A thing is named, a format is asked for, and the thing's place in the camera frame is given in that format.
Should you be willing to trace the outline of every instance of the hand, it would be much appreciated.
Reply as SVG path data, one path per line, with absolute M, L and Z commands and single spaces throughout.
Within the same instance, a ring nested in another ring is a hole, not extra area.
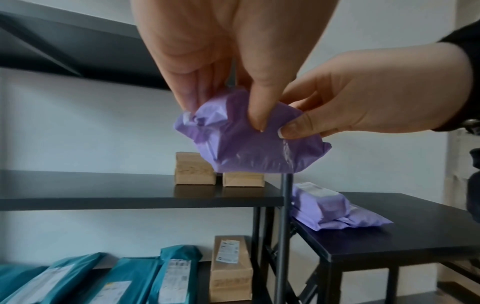
M 435 129 L 461 109 L 472 85 L 468 57 L 451 44 L 345 53 L 288 85 L 281 101 L 305 113 L 281 135 Z
M 131 0 L 140 34 L 184 110 L 224 85 L 236 59 L 258 130 L 324 31 L 338 0 Z

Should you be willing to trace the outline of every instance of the small cardboard box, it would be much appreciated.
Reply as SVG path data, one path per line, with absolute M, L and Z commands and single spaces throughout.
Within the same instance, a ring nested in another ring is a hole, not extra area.
M 217 261 L 221 245 L 225 246 L 229 241 L 238 244 L 238 263 Z M 243 236 L 216 236 L 211 257 L 210 302 L 251 300 L 253 275 L 254 269 L 245 238 Z
M 224 187 L 265 187 L 265 176 L 261 173 L 229 172 L 223 174 Z
M 217 174 L 200 153 L 177 152 L 175 185 L 215 185 Z

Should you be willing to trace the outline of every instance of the white label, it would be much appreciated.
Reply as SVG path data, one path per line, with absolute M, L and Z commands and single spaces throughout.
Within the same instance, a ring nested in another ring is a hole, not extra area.
M 73 266 L 74 264 L 45 270 L 28 282 L 7 304 L 35 304 L 43 301 L 47 294 L 55 288 L 58 282 L 68 274 Z
M 240 254 L 240 242 L 233 240 L 222 240 L 220 243 L 220 249 L 216 255 L 217 262 L 223 262 L 228 264 L 238 264 Z
M 319 187 L 311 182 L 299 183 L 295 184 L 295 186 L 316 197 L 335 196 L 339 194 L 338 192 Z
M 132 281 L 123 281 L 106 284 L 90 304 L 117 304 L 131 283 Z
M 191 261 L 171 259 L 158 293 L 158 304 L 184 303 L 190 280 Z

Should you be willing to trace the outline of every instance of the black table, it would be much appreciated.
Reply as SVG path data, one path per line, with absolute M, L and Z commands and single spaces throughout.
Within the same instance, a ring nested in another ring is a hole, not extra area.
M 353 204 L 394 224 L 313 231 L 293 220 L 295 233 L 320 257 L 318 268 L 300 295 L 301 300 L 306 294 L 311 299 L 313 292 L 318 292 L 319 304 L 338 304 L 344 271 L 388 268 L 385 303 L 395 303 L 399 267 L 480 255 L 480 224 L 466 211 L 404 194 L 347 192 L 344 195 Z

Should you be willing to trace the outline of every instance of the person's left hand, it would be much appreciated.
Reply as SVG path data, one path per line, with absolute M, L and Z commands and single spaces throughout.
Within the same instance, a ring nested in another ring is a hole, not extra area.
M 196 111 L 229 77 L 250 90 L 263 130 L 327 26 L 338 0 L 131 0 L 140 34 L 184 110 Z

